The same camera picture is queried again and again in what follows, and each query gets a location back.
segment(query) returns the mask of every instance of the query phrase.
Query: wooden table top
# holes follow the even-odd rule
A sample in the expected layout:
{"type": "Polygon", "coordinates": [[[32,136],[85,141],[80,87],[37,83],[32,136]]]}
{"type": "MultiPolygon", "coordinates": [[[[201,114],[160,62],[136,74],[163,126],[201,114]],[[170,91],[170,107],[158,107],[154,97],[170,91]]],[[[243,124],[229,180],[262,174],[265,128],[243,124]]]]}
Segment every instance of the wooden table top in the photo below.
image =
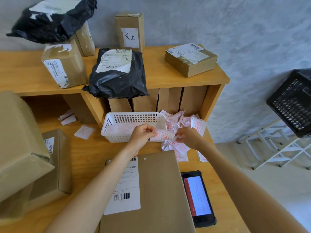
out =
{"type": "MultiPolygon", "coordinates": [[[[148,89],[227,84],[228,76],[216,64],[215,68],[185,78],[164,61],[165,50],[173,46],[147,46],[143,51],[148,89]]],[[[87,75],[98,55],[84,57],[87,75]]],[[[43,51],[0,51],[0,90],[12,90],[19,96],[80,93],[83,85],[60,89],[41,61],[43,51]]]]}
{"type": "MultiPolygon", "coordinates": [[[[98,125],[91,124],[96,132],[88,140],[73,136],[80,128],[79,121],[62,126],[57,118],[63,114],[68,105],[61,96],[28,97],[27,103],[33,110],[42,132],[60,128],[71,139],[73,193],[71,196],[30,212],[11,225],[0,227],[0,233],[41,233],[53,218],[77,195],[105,166],[107,159],[125,146],[125,143],[109,143],[100,135],[98,125]]],[[[206,139],[213,142],[209,132],[206,139]]],[[[160,142],[147,143],[139,154],[161,152],[160,142]]],[[[217,218],[217,224],[198,228],[197,232],[249,232],[229,194],[209,163],[198,161],[195,150],[188,151],[189,162],[179,162],[181,172],[200,170],[217,218]]]]}

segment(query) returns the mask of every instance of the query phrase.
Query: forearm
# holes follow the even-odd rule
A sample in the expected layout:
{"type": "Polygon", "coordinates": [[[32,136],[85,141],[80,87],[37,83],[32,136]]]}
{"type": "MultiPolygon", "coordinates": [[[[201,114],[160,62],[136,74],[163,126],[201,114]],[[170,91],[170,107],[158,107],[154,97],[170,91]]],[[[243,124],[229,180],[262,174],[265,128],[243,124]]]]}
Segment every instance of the forearm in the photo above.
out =
{"type": "Polygon", "coordinates": [[[251,232],[307,232],[272,196],[208,142],[198,151],[210,162],[251,232]]]}
{"type": "Polygon", "coordinates": [[[93,233],[126,165],[135,154],[126,146],[50,223],[45,233],[93,233]]]}

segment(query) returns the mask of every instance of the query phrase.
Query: person's left arm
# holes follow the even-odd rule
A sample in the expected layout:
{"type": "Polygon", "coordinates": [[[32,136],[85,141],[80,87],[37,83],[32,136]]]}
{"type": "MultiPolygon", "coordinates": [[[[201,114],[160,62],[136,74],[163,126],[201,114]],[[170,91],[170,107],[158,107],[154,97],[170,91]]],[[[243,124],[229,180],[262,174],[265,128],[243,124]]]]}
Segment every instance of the person's left arm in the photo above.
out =
{"type": "Polygon", "coordinates": [[[48,225],[45,233],[94,233],[108,205],[115,187],[128,162],[138,154],[150,137],[155,137],[154,127],[137,126],[128,144],[48,225]]]}

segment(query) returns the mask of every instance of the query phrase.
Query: concrete wall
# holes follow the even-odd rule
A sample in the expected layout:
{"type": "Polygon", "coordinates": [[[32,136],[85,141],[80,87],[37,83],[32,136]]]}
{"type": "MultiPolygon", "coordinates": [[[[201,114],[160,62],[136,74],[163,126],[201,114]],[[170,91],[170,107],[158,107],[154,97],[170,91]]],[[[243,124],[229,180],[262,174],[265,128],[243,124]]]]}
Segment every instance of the concrete wall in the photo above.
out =
{"type": "MultiPolygon", "coordinates": [[[[39,0],[1,0],[0,48],[40,44],[5,33],[39,0]]],[[[208,127],[215,142],[233,141],[278,118],[265,104],[289,70],[311,68],[310,0],[97,0],[89,21],[97,47],[117,46],[114,15],[144,13],[147,46],[201,43],[231,78],[208,127]]]]}

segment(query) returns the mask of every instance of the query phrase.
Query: black poly mailer bag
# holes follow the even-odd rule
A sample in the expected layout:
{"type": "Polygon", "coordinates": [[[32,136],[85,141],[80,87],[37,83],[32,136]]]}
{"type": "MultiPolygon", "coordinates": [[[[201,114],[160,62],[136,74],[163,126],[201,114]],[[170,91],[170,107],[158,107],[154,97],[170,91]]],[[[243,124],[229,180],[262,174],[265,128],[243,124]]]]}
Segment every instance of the black poly mailer bag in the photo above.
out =
{"type": "Polygon", "coordinates": [[[140,52],[132,51],[131,66],[128,73],[119,70],[96,72],[101,63],[102,55],[109,50],[109,48],[99,49],[96,65],[90,74],[90,83],[88,86],[84,86],[82,90],[97,98],[130,99],[138,96],[149,96],[142,53],[140,52]]]}
{"type": "Polygon", "coordinates": [[[93,16],[96,0],[43,0],[26,8],[13,25],[9,37],[35,43],[60,43],[93,16]]]}

